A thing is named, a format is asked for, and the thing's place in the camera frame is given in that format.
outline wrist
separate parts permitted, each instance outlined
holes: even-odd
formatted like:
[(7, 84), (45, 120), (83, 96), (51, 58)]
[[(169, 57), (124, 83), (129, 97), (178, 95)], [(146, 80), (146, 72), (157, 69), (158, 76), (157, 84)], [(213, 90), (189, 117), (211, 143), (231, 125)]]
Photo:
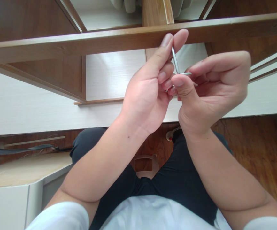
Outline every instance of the wrist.
[(197, 143), (197, 142), (208, 140), (213, 135), (211, 128), (201, 132), (192, 132), (187, 128), (182, 128), (182, 131), (184, 133), (186, 141), (191, 143)]
[(131, 119), (122, 113), (116, 118), (114, 123), (116, 123), (119, 127), (123, 127), (127, 133), (128, 138), (135, 138), (141, 143), (143, 143), (150, 135), (150, 133), (148, 133), (145, 129), (134, 123)]

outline right hand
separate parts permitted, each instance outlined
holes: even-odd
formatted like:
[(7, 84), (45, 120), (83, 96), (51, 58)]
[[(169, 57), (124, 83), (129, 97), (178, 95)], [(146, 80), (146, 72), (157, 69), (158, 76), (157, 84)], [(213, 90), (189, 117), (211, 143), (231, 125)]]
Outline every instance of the right hand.
[(189, 135), (203, 135), (247, 96), (250, 54), (246, 51), (215, 54), (174, 75), (170, 95), (182, 101), (179, 122)]

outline hand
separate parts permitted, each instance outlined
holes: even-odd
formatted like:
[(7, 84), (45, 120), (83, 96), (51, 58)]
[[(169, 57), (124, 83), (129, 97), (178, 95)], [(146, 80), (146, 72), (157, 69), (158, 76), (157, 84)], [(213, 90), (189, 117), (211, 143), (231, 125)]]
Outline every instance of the hand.
[(123, 101), (121, 116), (146, 130), (148, 134), (158, 129), (164, 120), (172, 96), (166, 90), (172, 87), (174, 65), (168, 59), (172, 46), (179, 51), (186, 42), (188, 31), (180, 30), (174, 36), (166, 34), (154, 55), (130, 80)]
[(190, 135), (204, 134), (246, 98), (250, 54), (239, 51), (212, 55), (186, 72), (192, 75), (172, 77), (174, 87), (168, 93), (177, 94), (182, 101), (179, 122), (183, 131)]

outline cabinet door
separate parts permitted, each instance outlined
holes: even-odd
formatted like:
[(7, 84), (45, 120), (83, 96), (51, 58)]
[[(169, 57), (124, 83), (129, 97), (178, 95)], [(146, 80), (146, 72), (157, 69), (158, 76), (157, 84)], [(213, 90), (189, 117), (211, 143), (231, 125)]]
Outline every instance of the cabinet door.
[[(0, 42), (80, 33), (61, 1), (0, 0)], [(0, 65), (0, 73), (85, 102), (85, 59), (72, 56), (7, 63)]]

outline metal pin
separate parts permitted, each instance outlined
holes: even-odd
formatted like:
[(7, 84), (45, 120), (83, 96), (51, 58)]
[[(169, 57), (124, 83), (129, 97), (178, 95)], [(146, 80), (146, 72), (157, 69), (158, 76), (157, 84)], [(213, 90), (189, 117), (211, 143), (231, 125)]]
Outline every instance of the metal pin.
[(191, 72), (188, 72), (188, 73), (180, 73), (180, 70), (179, 70), (179, 67), (178, 67), (178, 62), (177, 62), (177, 58), (176, 58), (176, 54), (174, 52), (174, 48), (172, 47), (172, 53), (173, 53), (173, 62), (174, 62), (174, 65), (176, 67), (176, 71), (177, 71), (177, 74), (184, 74), (184, 75), (191, 75), (192, 73)]

